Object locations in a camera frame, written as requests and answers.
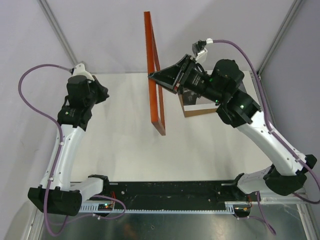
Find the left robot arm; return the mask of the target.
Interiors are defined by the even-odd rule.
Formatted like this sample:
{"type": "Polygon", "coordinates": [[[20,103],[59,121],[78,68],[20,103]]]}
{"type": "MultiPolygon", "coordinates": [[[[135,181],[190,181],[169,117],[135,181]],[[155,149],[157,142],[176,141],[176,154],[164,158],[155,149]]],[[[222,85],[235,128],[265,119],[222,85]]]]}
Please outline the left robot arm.
{"type": "Polygon", "coordinates": [[[72,76],[66,87],[68,94],[57,117],[61,129],[48,168],[39,186],[28,190],[27,197],[43,213],[75,216],[83,202],[93,196],[105,200],[111,193],[109,179],[104,175],[92,174],[83,182],[71,184],[75,155],[92,117],[92,108],[109,95],[95,76],[72,76]]]}

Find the brown frame backing board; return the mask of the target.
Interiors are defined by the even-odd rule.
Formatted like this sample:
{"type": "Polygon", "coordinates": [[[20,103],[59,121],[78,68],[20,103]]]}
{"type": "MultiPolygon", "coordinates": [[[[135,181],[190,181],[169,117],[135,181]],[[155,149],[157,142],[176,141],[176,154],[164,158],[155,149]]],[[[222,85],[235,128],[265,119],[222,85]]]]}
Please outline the brown frame backing board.
{"type": "MultiPolygon", "coordinates": [[[[181,103],[181,100],[180,100],[180,97],[178,95],[178,98],[179,98],[179,101],[180,101],[180,105],[181,105],[181,108],[182,108],[182,103],[181,103]]],[[[183,111],[183,115],[185,118],[188,118],[188,117],[194,117],[194,116],[199,116],[199,115],[205,115],[205,114],[211,114],[211,113],[215,113],[217,111],[213,111],[213,110],[197,110],[197,111],[183,111]]]]}

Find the printed photo sheet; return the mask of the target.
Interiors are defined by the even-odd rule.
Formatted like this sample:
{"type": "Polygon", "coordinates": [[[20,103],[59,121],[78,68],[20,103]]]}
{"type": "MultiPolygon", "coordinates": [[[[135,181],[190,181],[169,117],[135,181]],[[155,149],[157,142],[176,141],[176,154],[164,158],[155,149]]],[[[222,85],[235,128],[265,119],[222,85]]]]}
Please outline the printed photo sheet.
{"type": "Polygon", "coordinates": [[[188,89],[184,89],[182,94],[179,95],[179,98],[181,100],[182,109],[186,112],[202,110],[213,110],[215,112],[216,109],[220,106],[215,101],[209,100],[188,89]]]}

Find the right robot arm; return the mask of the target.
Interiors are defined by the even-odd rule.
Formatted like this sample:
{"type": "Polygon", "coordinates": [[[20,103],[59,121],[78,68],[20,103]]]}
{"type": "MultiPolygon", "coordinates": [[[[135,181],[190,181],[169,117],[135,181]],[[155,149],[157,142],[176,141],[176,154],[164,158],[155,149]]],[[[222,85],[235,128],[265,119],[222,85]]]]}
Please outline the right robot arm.
{"type": "Polygon", "coordinates": [[[262,190],[288,196],[304,186],[306,174],[317,159],[299,152],[276,129],[268,129],[260,105],[239,88],[245,75],[234,60],[219,60],[208,74],[187,54],[176,64],[148,77],[174,94],[189,90],[215,102],[222,122],[250,138],[270,159],[270,167],[237,177],[236,185],[230,188],[235,200],[242,201],[248,194],[262,190]]]}

